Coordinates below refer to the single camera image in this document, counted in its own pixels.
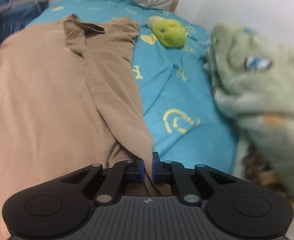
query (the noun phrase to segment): metal screw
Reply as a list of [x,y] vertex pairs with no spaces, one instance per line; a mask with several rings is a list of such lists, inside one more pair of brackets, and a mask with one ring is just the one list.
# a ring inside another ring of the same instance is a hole
[[196,196],[196,195],[191,194],[191,195],[186,195],[184,197],[184,200],[189,202],[189,203],[195,203],[195,202],[199,201],[199,197]]
[[112,197],[109,195],[99,195],[96,198],[97,201],[101,202],[101,203],[106,203],[112,200]]

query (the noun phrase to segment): teal blanket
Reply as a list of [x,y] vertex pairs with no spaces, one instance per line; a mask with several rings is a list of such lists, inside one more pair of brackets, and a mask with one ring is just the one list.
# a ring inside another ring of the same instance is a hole
[[[143,8],[131,0],[60,0],[31,24],[58,21],[73,13],[85,22],[124,16],[140,22],[132,69],[155,151],[162,160],[181,162],[186,168],[204,163],[231,172],[237,139],[215,108],[209,79],[202,70],[210,45],[206,31],[173,13]],[[163,47],[146,27],[151,16],[180,21],[186,28],[186,45]]]

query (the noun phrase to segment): brown shirt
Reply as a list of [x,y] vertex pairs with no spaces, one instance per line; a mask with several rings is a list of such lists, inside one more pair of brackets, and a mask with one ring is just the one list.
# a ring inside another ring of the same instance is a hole
[[75,15],[32,25],[0,45],[1,208],[14,193],[91,163],[143,159],[153,139],[131,69],[138,24]]

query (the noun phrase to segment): stuffed animal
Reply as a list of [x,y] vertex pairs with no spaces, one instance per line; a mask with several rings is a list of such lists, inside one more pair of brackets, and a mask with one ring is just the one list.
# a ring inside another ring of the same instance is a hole
[[186,30],[177,20],[152,16],[148,20],[147,27],[166,48],[179,49],[185,45]]

